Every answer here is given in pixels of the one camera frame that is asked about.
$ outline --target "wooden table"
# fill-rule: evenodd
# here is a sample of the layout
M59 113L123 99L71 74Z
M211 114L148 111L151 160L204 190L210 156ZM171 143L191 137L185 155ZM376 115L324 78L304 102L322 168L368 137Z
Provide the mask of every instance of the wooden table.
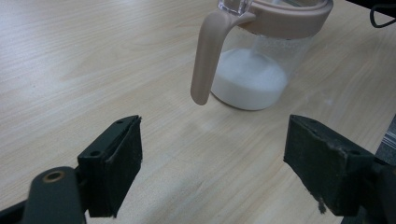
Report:
M242 111L190 97L213 0L3 1L0 210L113 121L143 117L142 169L117 219L89 223L339 223L283 162L290 114L375 152L396 112L395 25L345 1L279 102Z

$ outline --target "black cable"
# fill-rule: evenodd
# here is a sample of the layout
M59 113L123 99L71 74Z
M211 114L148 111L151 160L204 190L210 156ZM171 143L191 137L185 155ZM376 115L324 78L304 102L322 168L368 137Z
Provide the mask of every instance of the black cable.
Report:
M389 25L391 25L391 24L396 22L396 19L394 19L392 21L389 21L389 22L386 22L384 24L378 25L375 22L375 17L374 17L374 14L375 14L375 12L377 11L378 8L396 8L396 4L377 4L377 5L374 5L372 7L372 9L370 11L370 22L375 28L384 28L384 27L389 26Z

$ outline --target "white liquid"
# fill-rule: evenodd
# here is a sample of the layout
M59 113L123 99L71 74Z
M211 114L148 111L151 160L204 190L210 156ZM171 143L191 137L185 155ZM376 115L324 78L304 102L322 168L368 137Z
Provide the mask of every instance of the white liquid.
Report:
M250 49L221 53L212 92L224 103L246 110L275 103L288 84L282 68Z

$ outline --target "beige pitcher lid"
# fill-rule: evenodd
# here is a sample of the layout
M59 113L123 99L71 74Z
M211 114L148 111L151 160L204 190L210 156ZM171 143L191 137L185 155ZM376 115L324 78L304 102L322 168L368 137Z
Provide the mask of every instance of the beige pitcher lid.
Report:
M257 35L297 39L315 35L320 31L332 10L332 0L300 0L300 7L273 4L254 0L249 12L256 20L239 25Z

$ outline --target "screw hole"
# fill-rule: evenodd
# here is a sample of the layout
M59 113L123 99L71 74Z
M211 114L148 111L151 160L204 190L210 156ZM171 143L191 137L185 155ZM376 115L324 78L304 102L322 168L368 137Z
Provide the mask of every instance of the screw hole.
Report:
M63 171L54 171L44 176L43 181L45 183L53 183L64 178Z
M100 151L93 151L90 154L91 156L99 156L100 155Z

